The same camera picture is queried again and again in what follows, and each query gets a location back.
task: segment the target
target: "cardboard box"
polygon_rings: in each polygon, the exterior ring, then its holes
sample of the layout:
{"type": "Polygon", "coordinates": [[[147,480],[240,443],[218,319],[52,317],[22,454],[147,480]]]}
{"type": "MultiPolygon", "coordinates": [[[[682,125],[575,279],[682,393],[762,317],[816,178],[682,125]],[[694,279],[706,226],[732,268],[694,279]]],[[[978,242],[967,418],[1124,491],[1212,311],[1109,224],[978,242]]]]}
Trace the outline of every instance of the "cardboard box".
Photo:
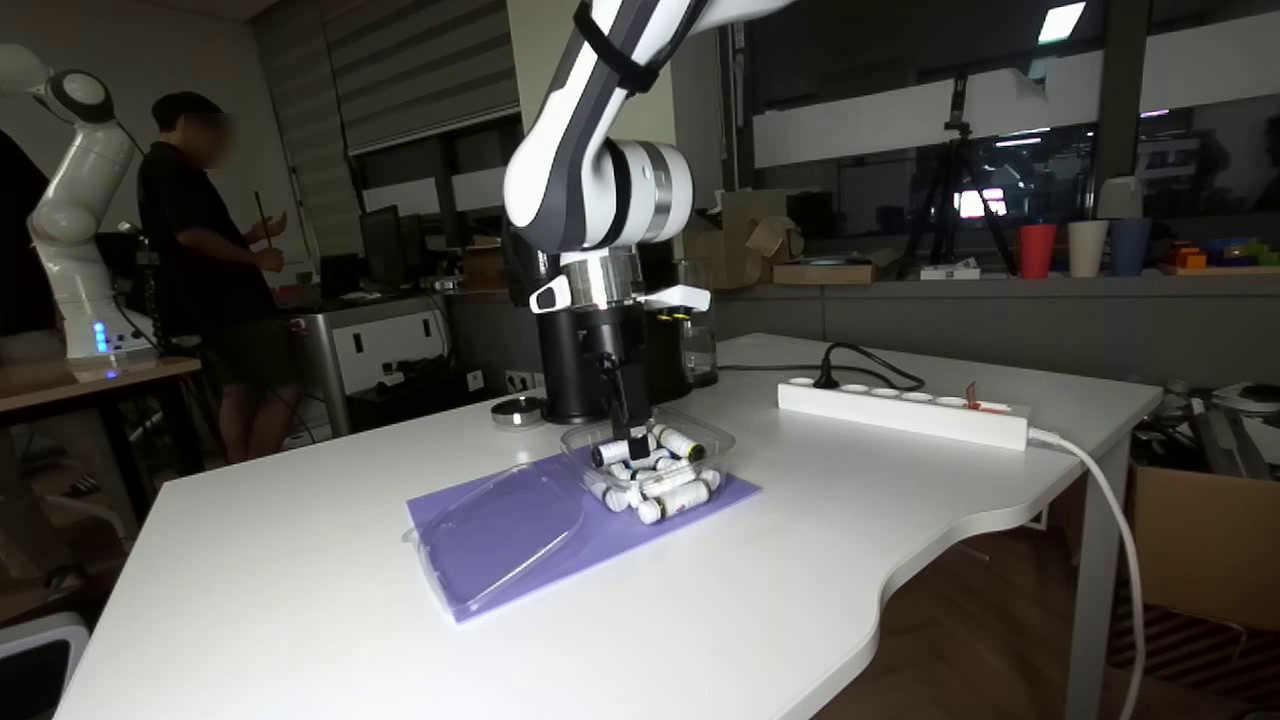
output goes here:
{"type": "Polygon", "coordinates": [[[798,226],[785,216],[785,193],[727,193],[716,224],[680,235],[680,271],[694,287],[766,285],[772,264],[803,252],[798,226]]]}
{"type": "Polygon", "coordinates": [[[1147,602],[1280,630],[1280,482],[1135,469],[1147,602]]]}
{"type": "Polygon", "coordinates": [[[871,285],[871,264],[772,264],[772,285],[871,285]]]}

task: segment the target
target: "ceiling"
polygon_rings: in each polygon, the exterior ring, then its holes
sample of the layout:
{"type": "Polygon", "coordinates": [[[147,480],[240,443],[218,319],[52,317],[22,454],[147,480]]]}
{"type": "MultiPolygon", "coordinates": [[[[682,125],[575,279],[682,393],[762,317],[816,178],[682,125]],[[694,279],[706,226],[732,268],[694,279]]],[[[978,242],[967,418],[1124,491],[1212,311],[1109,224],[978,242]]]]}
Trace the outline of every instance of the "ceiling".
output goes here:
{"type": "Polygon", "coordinates": [[[183,12],[246,24],[250,17],[271,8],[276,0],[147,0],[147,5],[164,5],[164,8],[183,8],[183,12]]]}

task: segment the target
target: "white cable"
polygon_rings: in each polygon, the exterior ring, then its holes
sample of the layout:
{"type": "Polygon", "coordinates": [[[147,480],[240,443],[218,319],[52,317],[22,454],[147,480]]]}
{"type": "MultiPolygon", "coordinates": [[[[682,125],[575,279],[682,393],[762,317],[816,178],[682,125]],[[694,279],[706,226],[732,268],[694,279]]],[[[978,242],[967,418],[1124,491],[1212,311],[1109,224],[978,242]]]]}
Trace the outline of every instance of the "white cable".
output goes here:
{"type": "Polygon", "coordinates": [[[1133,538],[1133,528],[1124,519],[1124,507],[1109,482],[1109,472],[1072,441],[1055,436],[1055,430],[1045,430],[1045,428],[1033,428],[1028,430],[1035,443],[1047,443],[1047,448],[1062,448],[1072,454],[1079,454],[1079,464],[1088,469],[1088,474],[1095,480],[1095,488],[1104,491],[1113,517],[1115,517],[1115,532],[1119,532],[1119,545],[1124,545],[1124,558],[1126,558],[1126,600],[1133,600],[1133,675],[1126,675],[1126,692],[1124,692],[1124,707],[1119,707],[1119,720],[1133,720],[1135,713],[1135,695],[1144,686],[1144,667],[1147,667],[1147,629],[1144,629],[1144,572],[1135,562],[1135,538],[1133,538]]]}

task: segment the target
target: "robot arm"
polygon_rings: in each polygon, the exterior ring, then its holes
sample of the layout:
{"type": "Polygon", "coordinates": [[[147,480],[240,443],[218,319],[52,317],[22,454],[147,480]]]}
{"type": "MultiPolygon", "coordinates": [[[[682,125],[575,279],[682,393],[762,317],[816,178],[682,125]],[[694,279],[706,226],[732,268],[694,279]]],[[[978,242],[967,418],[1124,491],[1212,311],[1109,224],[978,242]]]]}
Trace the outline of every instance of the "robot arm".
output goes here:
{"type": "Polygon", "coordinates": [[[77,126],[27,226],[64,319],[73,371],[79,381],[107,376],[121,363],[130,325],[114,303],[90,235],[128,167],[130,145],[114,125],[107,87],[88,72],[48,72],[27,49],[0,42],[0,95],[9,90],[48,102],[77,126]]]}
{"type": "Polygon", "coordinates": [[[585,0],[553,90],[503,174],[513,226],[540,252],[673,240],[691,210],[680,152],[604,139],[682,37],[744,24],[793,0],[585,0]]]}
{"type": "Polygon", "coordinates": [[[691,174],[659,145],[612,145],[626,95],[646,90],[677,49],[704,27],[744,24],[793,0],[580,0],[575,38],[503,174],[513,226],[564,277],[530,291],[530,311],[575,311],[585,356],[612,395],[619,441],[645,436],[645,356],[634,303],[706,306],[706,291],[641,296],[631,242],[673,240],[691,210],[691,174]]]}

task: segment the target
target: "black shirt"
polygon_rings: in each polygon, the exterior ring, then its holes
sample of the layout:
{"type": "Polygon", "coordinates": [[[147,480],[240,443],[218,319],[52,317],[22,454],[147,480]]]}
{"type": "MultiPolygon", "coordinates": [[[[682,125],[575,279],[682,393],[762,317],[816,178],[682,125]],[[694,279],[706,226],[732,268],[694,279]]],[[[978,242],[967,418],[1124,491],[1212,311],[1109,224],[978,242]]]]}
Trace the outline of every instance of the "black shirt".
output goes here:
{"type": "Polygon", "coordinates": [[[276,311],[271,287],[254,268],[186,252],[176,235],[208,226],[244,242],[228,202],[203,167],[176,145],[151,145],[137,174],[137,198],[147,240],[158,252],[154,325],[164,334],[212,332],[276,311]]]}
{"type": "Polygon", "coordinates": [[[31,155],[0,133],[0,334],[56,328],[52,287],[27,235],[42,185],[31,155]]]}

